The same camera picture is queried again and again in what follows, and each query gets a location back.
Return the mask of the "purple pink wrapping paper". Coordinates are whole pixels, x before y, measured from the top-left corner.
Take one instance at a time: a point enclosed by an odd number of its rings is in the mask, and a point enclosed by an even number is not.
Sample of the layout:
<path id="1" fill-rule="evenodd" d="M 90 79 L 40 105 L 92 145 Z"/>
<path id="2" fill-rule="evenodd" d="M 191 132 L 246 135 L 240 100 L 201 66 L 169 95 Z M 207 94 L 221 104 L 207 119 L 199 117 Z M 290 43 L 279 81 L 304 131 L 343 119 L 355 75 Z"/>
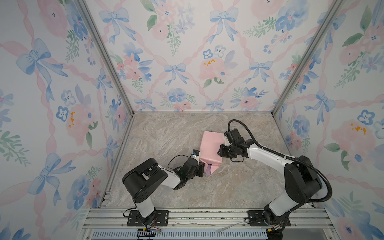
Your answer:
<path id="1" fill-rule="evenodd" d="M 218 155 L 221 145 L 225 143 L 224 135 L 205 131 L 200 146 L 200 161 L 205 164 L 204 172 L 212 175 L 222 164 L 223 158 Z"/>

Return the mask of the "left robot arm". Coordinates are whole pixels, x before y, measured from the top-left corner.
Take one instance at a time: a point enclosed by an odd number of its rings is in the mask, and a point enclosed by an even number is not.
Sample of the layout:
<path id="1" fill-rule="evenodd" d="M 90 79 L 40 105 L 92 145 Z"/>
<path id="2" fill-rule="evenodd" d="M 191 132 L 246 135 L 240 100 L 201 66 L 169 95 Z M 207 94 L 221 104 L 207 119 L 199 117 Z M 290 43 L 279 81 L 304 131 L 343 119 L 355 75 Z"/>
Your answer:
<path id="1" fill-rule="evenodd" d="M 122 182 L 136 206 L 139 220 L 144 225 L 154 222 L 156 208 L 151 195 L 159 186 L 172 190 L 183 188 L 194 177 L 204 176 L 205 163 L 196 156 L 188 157 L 181 167 L 169 170 L 150 158 L 123 176 Z"/>

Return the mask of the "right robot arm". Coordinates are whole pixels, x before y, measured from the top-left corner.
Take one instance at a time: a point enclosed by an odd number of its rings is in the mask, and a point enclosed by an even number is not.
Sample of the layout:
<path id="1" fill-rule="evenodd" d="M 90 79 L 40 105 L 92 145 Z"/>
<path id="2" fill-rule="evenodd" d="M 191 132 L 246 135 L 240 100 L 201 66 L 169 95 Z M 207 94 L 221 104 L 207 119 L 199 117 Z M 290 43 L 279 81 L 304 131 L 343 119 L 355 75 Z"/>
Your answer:
<path id="1" fill-rule="evenodd" d="M 230 159 L 241 155 L 257 160 L 284 176 L 284 191 L 264 207 L 261 220 L 268 226 L 285 222 L 290 212 L 306 204 L 323 187 L 318 172 L 304 156 L 294 158 L 264 146 L 259 147 L 253 141 L 221 145 L 218 155 Z"/>

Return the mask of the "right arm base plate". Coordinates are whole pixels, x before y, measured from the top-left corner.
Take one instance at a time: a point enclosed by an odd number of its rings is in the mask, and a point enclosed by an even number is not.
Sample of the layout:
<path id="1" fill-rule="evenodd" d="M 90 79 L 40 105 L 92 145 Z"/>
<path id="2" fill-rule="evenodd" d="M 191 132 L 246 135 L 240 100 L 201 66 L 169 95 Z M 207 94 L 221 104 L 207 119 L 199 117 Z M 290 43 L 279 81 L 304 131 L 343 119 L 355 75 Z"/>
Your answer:
<path id="1" fill-rule="evenodd" d="M 247 217 L 244 218 L 246 224 L 249 224 L 251 227 L 290 227 L 291 222 L 286 218 L 287 214 L 283 214 L 280 217 L 276 217 L 271 213 L 266 213 L 264 210 L 249 210 L 247 211 Z"/>

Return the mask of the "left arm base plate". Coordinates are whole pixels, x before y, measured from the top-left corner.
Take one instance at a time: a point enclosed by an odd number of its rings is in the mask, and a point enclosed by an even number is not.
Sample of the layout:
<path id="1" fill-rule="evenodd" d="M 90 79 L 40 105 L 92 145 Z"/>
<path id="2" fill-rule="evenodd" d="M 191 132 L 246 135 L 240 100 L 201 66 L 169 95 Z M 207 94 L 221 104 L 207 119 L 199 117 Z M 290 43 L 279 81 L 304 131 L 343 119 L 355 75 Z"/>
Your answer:
<path id="1" fill-rule="evenodd" d="M 128 209 L 123 213 L 127 218 L 127 226 L 129 227 L 166 227 L 169 221 L 168 210 L 155 210 L 147 217 L 143 217 L 138 210 Z"/>

